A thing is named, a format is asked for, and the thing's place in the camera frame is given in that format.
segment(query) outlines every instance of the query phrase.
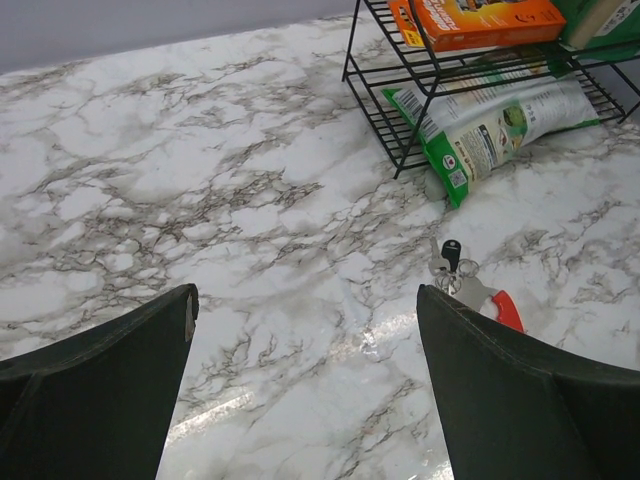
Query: qr code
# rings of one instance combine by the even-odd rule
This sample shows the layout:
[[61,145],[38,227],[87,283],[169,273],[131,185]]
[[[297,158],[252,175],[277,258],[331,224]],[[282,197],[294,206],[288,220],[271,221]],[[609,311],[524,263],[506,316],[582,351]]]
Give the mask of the qr code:
[[458,188],[467,183],[467,177],[462,172],[462,170],[456,170],[453,173],[449,174],[449,180],[451,181],[451,185],[453,188]]

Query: wire rack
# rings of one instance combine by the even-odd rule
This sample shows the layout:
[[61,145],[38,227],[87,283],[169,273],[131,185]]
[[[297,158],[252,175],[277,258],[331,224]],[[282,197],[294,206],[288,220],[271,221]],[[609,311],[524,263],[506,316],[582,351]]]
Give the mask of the wire rack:
[[[550,69],[532,74],[529,66],[536,62],[561,65],[567,72],[575,72],[585,94],[593,104],[601,122],[617,120],[623,122],[640,107],[640,89],[620,70],[617,63],[640,58],[640,54],[621,61],[582,60],[588,56],[603,52],[621,51],[629,47],[640,49],[640,39],[585,50],[569,50],[558,42],[521,45],[500,48],[499,60],[489,63],[475,61],[487,53],[483,51],[462,51],[436,54],[416,14],[416,0],[409,0],[424,48],[406,46],[393,19],[386,0],[356,0],[353,23],[349,36],[342,80],[346,81],[358,105],[364,112],[369,124],[380,140],[391,162],[396,167],[395,177],[403,170],[429,165],[418,141],[418,131],[431,101],[440,96],[468,92],[483,88],[517,83],[534,78],[553,75]],[[354,40],[360,16],[361,4],[368,8],[373,19],[380,27],[388,45],[395,55],[384,66],[360,65],[353,54]],[[591,69],[606,67],[617,74],[637,95],[637,103],[629,110],[607,92],[591,75]],[[487,73],[498,72],[508,79],[489,80]],[[383,88],[415,84],[427,97],[415,127],[410,127],[397,110],[391,107],[381,94]]]

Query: orange box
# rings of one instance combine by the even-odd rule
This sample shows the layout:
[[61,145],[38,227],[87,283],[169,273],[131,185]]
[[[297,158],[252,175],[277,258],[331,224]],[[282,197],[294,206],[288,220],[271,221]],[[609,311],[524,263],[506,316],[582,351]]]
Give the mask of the orange box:
[[[436,52],[550,42],[566,21],[549,0],[415,0]],[[424,47],[408,0],[389,8],[407,45]]]

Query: countertop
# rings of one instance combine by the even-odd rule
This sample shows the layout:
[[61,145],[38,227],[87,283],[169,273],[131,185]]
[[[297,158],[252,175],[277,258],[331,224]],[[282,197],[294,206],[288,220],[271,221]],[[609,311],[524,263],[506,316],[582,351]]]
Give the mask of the countertop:
[[451,479],[415,316],[433,235],[530,335],[640,367],[638,126],[544,137],[453,210],[392,179],[349,26],[0,77],[1,357],[200,290],[161,480]]

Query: green and white bag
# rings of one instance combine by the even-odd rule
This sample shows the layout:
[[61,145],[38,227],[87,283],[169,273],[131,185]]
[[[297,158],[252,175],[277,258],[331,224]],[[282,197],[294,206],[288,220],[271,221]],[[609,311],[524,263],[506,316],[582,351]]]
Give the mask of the green and white bag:
[[[449,89],[539,73],[546,66],[489,73]],[[383,94],[413,127],[426,96],[417,88],[385,89]],[[573,75],[436,97],[419,137],[431,166],[457,208],[491,170],[509,161],[522,146],[542,135],[599,123],[598,114]]]

